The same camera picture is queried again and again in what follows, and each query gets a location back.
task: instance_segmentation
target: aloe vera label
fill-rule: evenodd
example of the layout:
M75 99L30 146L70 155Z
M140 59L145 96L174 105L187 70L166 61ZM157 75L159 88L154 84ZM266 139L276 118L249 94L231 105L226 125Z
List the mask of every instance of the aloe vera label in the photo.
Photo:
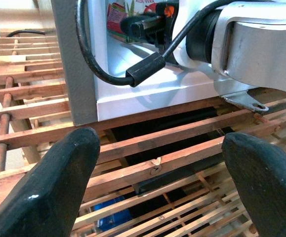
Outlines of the aloe vera label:
M125 10L127 16L155 12L159 2L164 2L164 0L125 0Z

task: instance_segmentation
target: blue object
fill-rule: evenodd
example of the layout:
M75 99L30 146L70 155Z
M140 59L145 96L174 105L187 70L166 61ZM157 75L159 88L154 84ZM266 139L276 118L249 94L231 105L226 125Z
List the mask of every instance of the blue object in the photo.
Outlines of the blue object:
M117 202L123 201L123 200L124 200L124 197L119 196L115 199L111 199L109 201L105 201L101 204L95 205L93 207L93 209L95 211L97 211L97 210L102 209L103 207L112 205L114 203L117 203ZM107 217L104 217L104 218L98 220L98 228L101 229L102 231L107 231L109 229L112 229L115 226L118 226L118 225L121 225L127 221L130 221L131 219L132 219L132 216L131 216L129 210L125 209L123 211L114 213L111 216L107 216Z

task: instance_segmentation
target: screw hole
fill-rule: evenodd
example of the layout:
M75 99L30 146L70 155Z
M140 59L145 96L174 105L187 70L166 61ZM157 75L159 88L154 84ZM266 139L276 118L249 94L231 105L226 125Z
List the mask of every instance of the screw hole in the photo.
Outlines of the screw hole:
M253 106L256 107L256 108L259 108L261 110L264 110L266 108L266 106L260 105L260 104L257 104L257 103L253 103Z

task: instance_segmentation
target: white wall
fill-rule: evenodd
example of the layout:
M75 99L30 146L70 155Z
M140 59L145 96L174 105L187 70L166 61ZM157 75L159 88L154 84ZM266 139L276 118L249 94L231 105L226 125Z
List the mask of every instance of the white wall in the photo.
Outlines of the white wall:
M39 10L32 0L0 0L0 28L41 27ZM21 149L8 152L6 169L18 168L23 165Z

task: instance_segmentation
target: black cable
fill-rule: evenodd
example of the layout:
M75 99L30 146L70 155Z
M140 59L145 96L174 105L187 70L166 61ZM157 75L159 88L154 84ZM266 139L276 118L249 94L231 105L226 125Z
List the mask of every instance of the black cable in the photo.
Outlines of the black cable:
M19 33L31 33L31 34L45 35L45 32L43 32L43 31L24 29L24 30L13 31L13 32L9 33L7 35L7 37L12 37L12 36L17 35Z
M87 41L87 36L85 33L85 25L84 25L84 5L86 0L77 0L76 4L76 30L77 30L77 38L79 42L80 49L82 51L82 55L93 71L93 73L100 78L101 80L112 84L112 85L133 85L134 81L132 77L118 78L107 74L97 63L95 57L91 52L91 48Z
M183 29L179 32L179 34L171 42L169 47L165 50L165 52L163 53L164 59L169 57L174 52L174 50L178 47L180 42L186 37L186 35L190 32L190 30L192 29L192 27L195 24L197 24L199 21L201 21L204 17L206 17L208 14L210 14L216 8L228 5L228 4L235 2L235 1L239 1L239 0L217 0L217 1L210 3L209 5L207 5L206 7L201 9L200 11L198 11L191 18L191 20L183 27ZM268 2L272 2L271 0L244 0L244 1L257 1L257 2L268 1Z

